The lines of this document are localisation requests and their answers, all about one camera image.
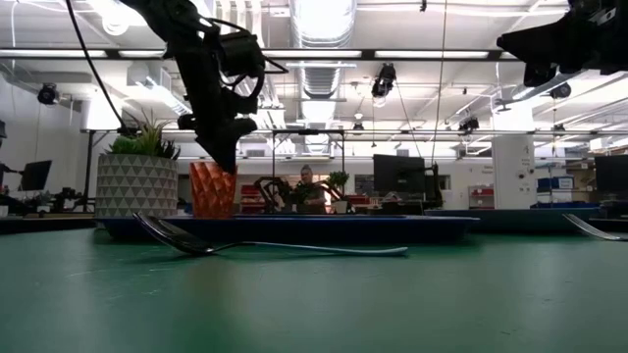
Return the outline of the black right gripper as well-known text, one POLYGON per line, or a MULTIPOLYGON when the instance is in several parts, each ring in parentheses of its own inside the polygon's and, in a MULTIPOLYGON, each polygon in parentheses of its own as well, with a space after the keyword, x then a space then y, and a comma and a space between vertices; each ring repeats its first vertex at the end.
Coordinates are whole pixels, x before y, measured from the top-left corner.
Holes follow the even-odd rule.
POLYGON ((593 59, 600 33, 595 16, 608 0, 567 0, 568 10, 557 21, 502 34, 497 47, 525 63, 523 84, 538 87, 556 74, 570 75, 593 59))

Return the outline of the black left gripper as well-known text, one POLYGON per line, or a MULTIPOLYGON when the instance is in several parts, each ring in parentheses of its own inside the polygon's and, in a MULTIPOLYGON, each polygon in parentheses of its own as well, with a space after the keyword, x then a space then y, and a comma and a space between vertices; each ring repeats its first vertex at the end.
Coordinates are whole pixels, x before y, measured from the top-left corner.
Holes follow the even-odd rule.
MULTIPOLYGON (((236 172, 236 145, 257 124, 248 115, 257 111, 258 90, 247 96, 223 83, 220 67, 222 47, 171 46, 192 112, 179 118, 183 129, 192 129, 196 142, 227 173, 236 172), (238 114, 246 115, 239 119, 238 114)), ((241 82, 250 76, 236 76, 241 82)))

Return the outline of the orange faceted plastic cup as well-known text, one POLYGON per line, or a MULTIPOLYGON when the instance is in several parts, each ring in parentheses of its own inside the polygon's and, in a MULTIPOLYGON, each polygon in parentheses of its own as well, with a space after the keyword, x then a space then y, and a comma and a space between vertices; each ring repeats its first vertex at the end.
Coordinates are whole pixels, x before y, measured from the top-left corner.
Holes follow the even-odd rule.
POLYGON ((228 219, 233 214, 236 175, 215 162, 189 164, 192 212, 197 219, 228 219))

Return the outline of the fork with orange handle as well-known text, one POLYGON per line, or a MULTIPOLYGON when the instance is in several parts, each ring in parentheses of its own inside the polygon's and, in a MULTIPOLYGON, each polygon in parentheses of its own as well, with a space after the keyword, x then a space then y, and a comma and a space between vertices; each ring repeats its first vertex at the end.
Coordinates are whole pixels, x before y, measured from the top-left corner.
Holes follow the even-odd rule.
POLYGON ((608 233, 603 230, 600 230, 596 227, 591 226, 587 222, 578 218, 573 214, 563 214, 562 217, 567 220, 570 224, 578 228, 578 230, 588 236, 599 238, 607 241, 623 241, 628 242, 628 233, 608 233))

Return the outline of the dark blue plastic tray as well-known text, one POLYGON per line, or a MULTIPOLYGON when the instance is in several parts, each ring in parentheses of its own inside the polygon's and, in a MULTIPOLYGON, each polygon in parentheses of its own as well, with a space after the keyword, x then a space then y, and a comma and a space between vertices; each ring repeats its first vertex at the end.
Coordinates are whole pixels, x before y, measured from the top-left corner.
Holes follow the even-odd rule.
POLYGON ((478 218, 366 215, 244 215, 164 220, 211 243, 415 244, 457 241, 478 218))

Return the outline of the succulent in triangle-patterned pot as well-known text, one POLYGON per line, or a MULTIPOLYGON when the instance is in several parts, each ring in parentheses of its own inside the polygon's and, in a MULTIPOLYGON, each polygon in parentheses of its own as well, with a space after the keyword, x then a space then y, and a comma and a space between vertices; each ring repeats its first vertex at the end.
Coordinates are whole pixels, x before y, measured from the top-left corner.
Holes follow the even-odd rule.
POLYGON ((181 148, 164 137, 167 122, 145 122, 121 132, 99 156, 95 216, 135 214, 169 217, 178 213, 181 148))

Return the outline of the person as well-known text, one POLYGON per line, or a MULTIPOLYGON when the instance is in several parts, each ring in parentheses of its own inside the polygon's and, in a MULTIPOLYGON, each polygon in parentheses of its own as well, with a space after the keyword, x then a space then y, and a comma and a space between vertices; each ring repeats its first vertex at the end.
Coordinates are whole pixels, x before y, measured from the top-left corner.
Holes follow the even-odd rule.
POLYGON ((309 165, 300 170, 300 181, 294 189, 296 210, 300 214, 323 215, 326 213, 324 190, 313 181, 309 165))

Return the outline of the small green background plant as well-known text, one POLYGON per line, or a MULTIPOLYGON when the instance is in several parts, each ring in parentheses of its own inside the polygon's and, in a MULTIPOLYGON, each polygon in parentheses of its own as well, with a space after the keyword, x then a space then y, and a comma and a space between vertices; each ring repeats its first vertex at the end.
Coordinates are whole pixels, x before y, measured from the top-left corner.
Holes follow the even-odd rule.
POLYGON ((327 184, 333 199, 335 213, 339 215, 347 214, 349 202, 344 195, 344 187, 348 181, 349 174, 345 171, 331 172, 327 178, 327 184))

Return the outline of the white square column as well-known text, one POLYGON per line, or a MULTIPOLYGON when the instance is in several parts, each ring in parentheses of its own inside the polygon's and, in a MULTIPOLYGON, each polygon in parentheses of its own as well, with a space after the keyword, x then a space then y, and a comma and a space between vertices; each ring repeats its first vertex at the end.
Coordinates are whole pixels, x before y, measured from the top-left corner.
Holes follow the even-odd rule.
POLYGON ((529 209, 537 202, 535 147, 531 135, 500 135, 492 141, 495 207, 529 209))

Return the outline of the blue storage bin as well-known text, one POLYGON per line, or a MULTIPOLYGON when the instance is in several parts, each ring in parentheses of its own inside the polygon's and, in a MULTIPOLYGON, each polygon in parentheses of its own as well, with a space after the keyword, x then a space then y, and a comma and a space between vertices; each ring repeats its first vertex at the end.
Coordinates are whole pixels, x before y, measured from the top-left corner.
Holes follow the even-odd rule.
POLYGON ((542 177, 537 179, 537 189, 545 192, 552 189, 573 189, 574 177, 573 176, 553 176, 542 177))

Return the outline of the red storage bin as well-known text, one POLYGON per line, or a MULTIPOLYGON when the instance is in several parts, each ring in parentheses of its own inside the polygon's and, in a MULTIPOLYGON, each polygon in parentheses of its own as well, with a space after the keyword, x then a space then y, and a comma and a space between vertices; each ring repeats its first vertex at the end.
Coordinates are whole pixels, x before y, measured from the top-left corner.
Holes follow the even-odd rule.
POLYGON ((493 209, 495 207, 494 188, 491 185, 469 186, 468 201, 470 209, 493 209))

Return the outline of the large black monitor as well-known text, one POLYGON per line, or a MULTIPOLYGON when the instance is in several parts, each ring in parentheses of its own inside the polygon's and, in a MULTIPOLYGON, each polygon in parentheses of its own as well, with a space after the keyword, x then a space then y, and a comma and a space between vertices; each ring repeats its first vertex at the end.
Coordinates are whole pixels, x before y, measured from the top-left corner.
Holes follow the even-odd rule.
POLYGON ((425 191, 425 160, 376 154, 373 156, 374 188, 378 192, 425 191))

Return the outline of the green table mat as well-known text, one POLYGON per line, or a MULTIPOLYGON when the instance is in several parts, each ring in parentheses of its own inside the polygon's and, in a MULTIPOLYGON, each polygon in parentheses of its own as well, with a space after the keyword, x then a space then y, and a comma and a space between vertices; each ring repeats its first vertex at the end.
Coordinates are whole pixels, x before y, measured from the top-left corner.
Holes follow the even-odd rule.
POLYGON ((400 258, 190 258, 0 236, 0 353, 628 353, 628 243, 475 235, 400 258))

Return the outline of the black background metal frame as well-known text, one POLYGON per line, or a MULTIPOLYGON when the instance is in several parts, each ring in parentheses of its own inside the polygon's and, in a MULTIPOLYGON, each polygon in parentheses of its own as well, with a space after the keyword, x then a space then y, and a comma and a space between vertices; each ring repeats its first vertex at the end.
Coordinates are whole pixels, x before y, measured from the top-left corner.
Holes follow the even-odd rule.
POLYGON ((271 129, 272 134, 272 177, 276 175, 276 136, 278 134, 284 134, 286 137, 290 137, 292 134, 302 135, 302 136, 310 136, 310 135, 320 135, 326 134, 330 136, 331 134, 337 134, 341 138, 341 170, 345 171, 345 142, 347 132, 344 129, 318 129, 318 128, 286 128, 286 129, 271 129))

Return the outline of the silver ventilation duct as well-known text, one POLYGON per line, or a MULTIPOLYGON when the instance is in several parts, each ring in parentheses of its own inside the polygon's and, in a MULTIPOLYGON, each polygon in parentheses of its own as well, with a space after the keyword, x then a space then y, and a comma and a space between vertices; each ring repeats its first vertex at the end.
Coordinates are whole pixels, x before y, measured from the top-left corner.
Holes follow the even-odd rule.
MULTIPOLYGON (((300 49, 337 49, 350 43, 357 0, 288 0, 292 45, 300 49)), ((342 69, 299 70, 303 93, 313 99, 337 95, 342 69)))

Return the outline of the black overhead frame beam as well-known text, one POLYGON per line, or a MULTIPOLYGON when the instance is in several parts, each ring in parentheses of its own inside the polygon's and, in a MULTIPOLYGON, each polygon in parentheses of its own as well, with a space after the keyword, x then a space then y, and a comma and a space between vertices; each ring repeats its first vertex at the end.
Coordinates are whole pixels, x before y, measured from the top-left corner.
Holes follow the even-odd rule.
MULTIPOLYGON (((88 49, 97 60, 157 60, 163 49, 88 49)), ((391 49, 263 49, 264 56, 274 60, 302 61, 413 61, 413 62, 517 62, 518 59, 501 50, 391 50, 391 49)), ((64 60, 80 59, 78 48, 0 48, 0 59, 64 60)))

